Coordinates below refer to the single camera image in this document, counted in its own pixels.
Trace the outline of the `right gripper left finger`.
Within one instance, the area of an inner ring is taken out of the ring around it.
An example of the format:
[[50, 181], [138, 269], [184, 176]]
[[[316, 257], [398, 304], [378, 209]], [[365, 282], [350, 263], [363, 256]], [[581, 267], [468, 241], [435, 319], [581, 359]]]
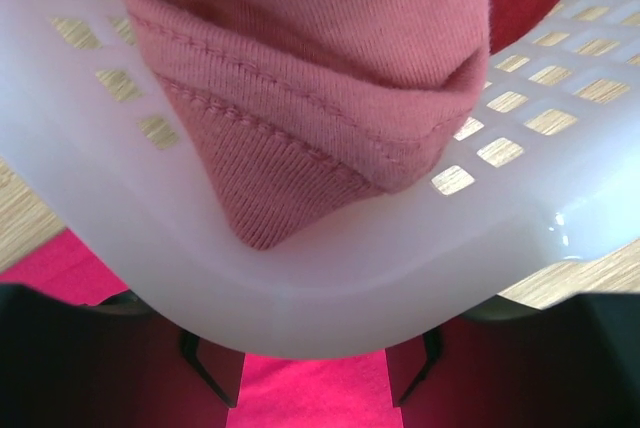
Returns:
[[224, 427], [244, 358], [130, 291], [89, 306], [1, 287], [4, 427]]

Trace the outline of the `magenta t shirt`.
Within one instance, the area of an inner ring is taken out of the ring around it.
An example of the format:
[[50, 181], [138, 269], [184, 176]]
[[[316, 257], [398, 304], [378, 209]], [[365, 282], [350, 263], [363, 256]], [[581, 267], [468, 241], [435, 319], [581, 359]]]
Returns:
[[[2, 272], [5, 283], [26, 284], [74, 304], [96, 305], [126, 284], [72, 232]], [[393, 407], [383, 352], [328, 361], [289, 361], [249, 355], [230, 427], [402, 426]]]

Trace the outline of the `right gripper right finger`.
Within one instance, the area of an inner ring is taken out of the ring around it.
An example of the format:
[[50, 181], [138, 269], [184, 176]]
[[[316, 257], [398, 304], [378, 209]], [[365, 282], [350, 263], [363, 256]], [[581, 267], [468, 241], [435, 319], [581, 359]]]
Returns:
[[386, 349], [405, 427], [636, 427], [639, 297], [495, 296]]

